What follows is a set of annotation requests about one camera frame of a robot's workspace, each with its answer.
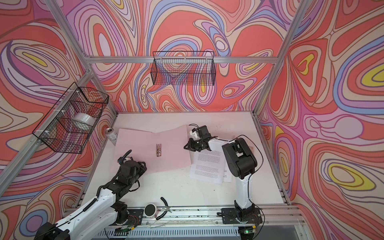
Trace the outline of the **pink paper folder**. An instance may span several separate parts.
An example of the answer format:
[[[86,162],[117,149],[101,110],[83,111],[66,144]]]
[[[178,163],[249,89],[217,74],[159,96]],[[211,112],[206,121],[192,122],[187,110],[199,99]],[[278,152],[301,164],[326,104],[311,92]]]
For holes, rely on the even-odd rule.
[[[129,156],[137,162],[145,162],[148,174],[173,171],[191,165],[190,152],[184,150],[188,140],[186,125],[159,133],[120,129],[114,158],[118,160],[132,150]],[[156,144],[162,145],[161,157],[156,156]]]

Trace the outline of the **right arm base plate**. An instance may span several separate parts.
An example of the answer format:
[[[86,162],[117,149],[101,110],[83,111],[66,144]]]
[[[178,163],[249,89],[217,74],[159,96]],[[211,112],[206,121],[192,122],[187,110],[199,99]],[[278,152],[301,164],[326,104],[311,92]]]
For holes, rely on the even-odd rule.
[[[217,212],[217,216],[222,218],[223,224],[252,224],[260,225],[263,222],[260,209],[255,208],[250,211],[242,213],[235,208],[222,208],[220,212]]]

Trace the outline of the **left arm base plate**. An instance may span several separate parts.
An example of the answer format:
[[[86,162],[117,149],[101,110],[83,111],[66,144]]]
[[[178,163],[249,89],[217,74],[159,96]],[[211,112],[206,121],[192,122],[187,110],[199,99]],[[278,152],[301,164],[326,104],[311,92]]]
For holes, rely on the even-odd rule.
[[[114,222],[116,226],[137,227],[142,224],[144,210],[143,209],[127,209],[125,213],[118,214],[117,220]]]

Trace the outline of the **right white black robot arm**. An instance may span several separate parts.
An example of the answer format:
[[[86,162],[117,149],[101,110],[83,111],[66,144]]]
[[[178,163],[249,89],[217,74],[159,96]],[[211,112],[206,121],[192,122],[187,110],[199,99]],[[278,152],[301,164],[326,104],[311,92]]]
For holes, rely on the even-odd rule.
[[[184,146],[185,150],[201,152],[217,151],[224,155],[230,173],[236,179],[237,196],[234,201],[235,219],[244,222],[256,213],[252,200],[252,176],[257,172],[258,162],[246,140],[246,135],[239,135],[232,140],[223,140],[212,136],[206,126],[193,125],[191,137]]]

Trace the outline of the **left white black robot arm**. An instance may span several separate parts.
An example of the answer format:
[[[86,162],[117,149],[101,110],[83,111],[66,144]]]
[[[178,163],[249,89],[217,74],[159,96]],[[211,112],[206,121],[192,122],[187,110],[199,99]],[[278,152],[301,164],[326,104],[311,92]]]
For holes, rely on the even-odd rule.
[[[56,223],[43,224],[34,239],[91,240],[112,224],[125,224],[130,214],[127,204],[120,199],[132,191],[146,171],[145,162],[122,160],[118,172],[108,183],[99,186],[93,199]]]

